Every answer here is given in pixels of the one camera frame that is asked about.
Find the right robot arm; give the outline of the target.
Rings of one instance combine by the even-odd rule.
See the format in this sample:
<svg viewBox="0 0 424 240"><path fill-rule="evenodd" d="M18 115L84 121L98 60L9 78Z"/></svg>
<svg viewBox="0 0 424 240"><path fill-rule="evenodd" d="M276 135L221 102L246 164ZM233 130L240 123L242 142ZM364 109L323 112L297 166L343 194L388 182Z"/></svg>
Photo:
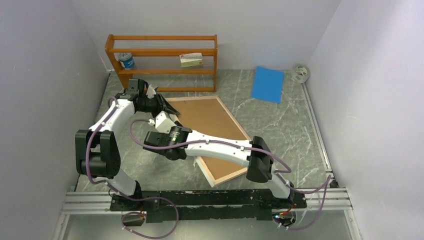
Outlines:
<svg viewBox="0 0 424 240"><path fill-rule="evenodd" d="M291 168L271 152L262 137L234 140L173 126L165 133L148 132L141 146L172 161L200 156L236 163L247 169L249 181L266 185L273 195L275 207L296 205L294 186L282 176L290 173Z"/></svg>

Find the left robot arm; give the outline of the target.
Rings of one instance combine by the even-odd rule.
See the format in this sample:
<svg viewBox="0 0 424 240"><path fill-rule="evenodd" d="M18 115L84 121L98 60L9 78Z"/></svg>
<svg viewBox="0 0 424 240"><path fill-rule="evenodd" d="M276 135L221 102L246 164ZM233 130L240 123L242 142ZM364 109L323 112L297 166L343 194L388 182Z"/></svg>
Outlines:
<svg viewBox="0 0 424 240"><path fill-rule="evenodd" d="M142 79L130 79L127 88L109 99L109 108L89 129L75 134L76 170L88 177L92 185L104 184L114 191L112 206L124 211L143 207L143 193L138 181L121 168L116 135L136 113L150 113L147 122L161 132L178 124L177 111L157 88Z"/></svg>

